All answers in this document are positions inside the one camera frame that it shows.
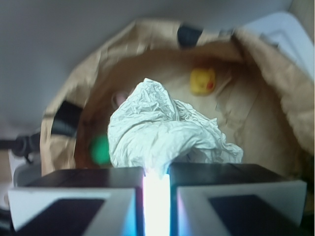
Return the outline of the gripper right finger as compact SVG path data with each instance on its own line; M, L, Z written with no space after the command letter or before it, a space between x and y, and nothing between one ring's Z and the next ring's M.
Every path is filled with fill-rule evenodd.
M307 185L256 164L173 163L172 236L305 236Z

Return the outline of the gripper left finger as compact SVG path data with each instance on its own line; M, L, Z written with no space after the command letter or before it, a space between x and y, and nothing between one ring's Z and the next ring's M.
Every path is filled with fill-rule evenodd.
M142 236L140 167L58 170L8 191L18 236Z

